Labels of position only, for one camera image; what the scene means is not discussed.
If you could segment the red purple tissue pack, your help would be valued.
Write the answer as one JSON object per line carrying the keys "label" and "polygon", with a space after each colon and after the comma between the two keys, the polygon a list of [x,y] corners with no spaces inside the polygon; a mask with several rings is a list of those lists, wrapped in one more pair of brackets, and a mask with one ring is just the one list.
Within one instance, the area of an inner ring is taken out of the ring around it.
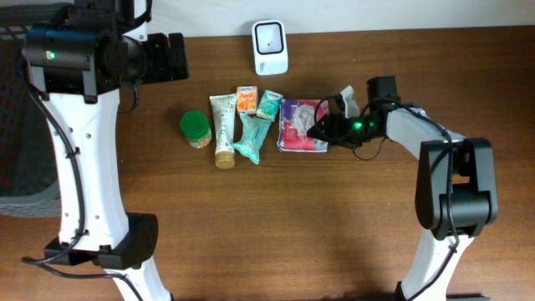
{"label": "red purple tissue pack", "polygon": [[319,99],[283,99],[279,110],[278,149],[281,152],[326,153],[328,143],[307,136],[314,127]]}

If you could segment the teal tissue packet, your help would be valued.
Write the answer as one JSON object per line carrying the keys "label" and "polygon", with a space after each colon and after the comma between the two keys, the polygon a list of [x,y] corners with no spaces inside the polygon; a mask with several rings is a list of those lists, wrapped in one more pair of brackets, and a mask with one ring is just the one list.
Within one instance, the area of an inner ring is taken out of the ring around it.
{"label": "teal tissue packet", "polygon": [[257,117],[274,122],[282,100],[281,94],[266,89],[256,111]]}

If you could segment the teal toilet tissue wipes pack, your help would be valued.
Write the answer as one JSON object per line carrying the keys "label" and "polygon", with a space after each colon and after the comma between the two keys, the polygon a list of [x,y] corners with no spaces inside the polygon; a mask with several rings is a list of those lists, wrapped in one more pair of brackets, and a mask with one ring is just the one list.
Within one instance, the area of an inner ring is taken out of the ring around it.
{"label": "teal toilet tissue wipes pack", "polygon": [[232,144],[242,156],[247,157],[255,165],[260,163],[260,150],[272,124],[270,120],[251,117],[245,113],[239,115],[242,122],[242,137]]}

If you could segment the orange tissue packet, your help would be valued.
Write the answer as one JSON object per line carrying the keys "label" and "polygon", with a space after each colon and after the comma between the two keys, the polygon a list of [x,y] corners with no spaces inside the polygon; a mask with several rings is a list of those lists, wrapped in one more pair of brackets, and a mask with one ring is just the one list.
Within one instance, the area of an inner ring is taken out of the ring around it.
{"label": "orange tissue packet", "polygon": [[257,111],[258,93],[256,86],[237,87],[237,112],[255,114]]}

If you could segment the white tube gold cap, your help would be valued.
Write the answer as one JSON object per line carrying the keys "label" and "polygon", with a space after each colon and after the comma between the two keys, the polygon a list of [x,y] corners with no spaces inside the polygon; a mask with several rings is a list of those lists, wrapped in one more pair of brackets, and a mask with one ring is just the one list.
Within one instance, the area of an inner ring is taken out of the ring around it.
{"label": "white tube gold cap", "polygon": [[215,95],[209,98],[216,133],[215,165],[219,169],[235,166],[233,148],[237,95]]}

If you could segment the green lid jar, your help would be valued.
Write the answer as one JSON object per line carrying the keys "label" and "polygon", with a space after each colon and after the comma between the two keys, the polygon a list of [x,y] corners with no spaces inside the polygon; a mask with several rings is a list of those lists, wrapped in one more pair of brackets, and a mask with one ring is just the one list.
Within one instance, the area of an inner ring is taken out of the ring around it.
{"label": "green lid jar", "polygon": [[185,113],[181,118],[180,128],[188,144],[194,148],[206,147],[211,142],[211,127],[207,117],[200,111]]}

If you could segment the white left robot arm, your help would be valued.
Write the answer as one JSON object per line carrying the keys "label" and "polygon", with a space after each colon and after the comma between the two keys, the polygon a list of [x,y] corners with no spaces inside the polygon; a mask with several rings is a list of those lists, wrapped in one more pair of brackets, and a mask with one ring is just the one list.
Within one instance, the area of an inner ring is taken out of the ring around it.
{"label": "white left robot arm", "polygon": [[64,277],[98,266],[126,300],[170,300],[154,260],[158,220],[127,212],[120,195],[116,121],[120,89],[186,79],[180,33],[150,34],[149,1],[76,1],[32,26],[19,73],[45,116],[59,178],[61,225],[28,265]]}

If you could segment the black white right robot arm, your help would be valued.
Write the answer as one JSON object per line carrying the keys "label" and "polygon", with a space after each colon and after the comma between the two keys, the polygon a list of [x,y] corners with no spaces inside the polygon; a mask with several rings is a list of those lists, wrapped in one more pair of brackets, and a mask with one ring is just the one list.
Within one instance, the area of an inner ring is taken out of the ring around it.
{"label": "black white right robot arm", "polygon": [[422,227],[415,259],[396,285],[394,300],[444,300],[461,256],[497,219],[492,144],[467,138],[433,120],[424,109],[401,100],[394,76],[367,82],[368,102],[349,113],[354,90],[320,100],[336,113],[313,113],[307,135],[356,151],[380,138],[402,145],[418,160],[415,212]]}

